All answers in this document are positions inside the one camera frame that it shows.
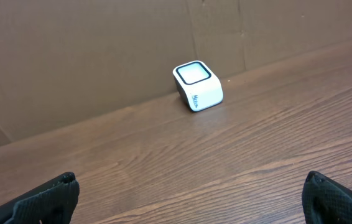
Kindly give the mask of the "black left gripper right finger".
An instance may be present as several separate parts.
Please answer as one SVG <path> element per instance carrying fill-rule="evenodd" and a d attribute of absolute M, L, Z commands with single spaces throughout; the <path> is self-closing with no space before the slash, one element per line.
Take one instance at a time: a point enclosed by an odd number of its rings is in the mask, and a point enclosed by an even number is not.
<path fill-rule="evenodd" d="M 307 223 L 352 223 L 352 190 L 317 171 L 305 179 L 302 206 Z"/>

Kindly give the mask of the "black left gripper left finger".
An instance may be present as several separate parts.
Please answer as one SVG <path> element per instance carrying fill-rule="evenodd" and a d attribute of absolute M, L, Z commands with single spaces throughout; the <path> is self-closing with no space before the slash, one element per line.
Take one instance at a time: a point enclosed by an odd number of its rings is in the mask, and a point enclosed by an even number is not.
<path fill-rule="evenodd" d="M 78 203 L 80 185 L 65 172 L 0 206 L 0 224 L 69 224 Z"/>

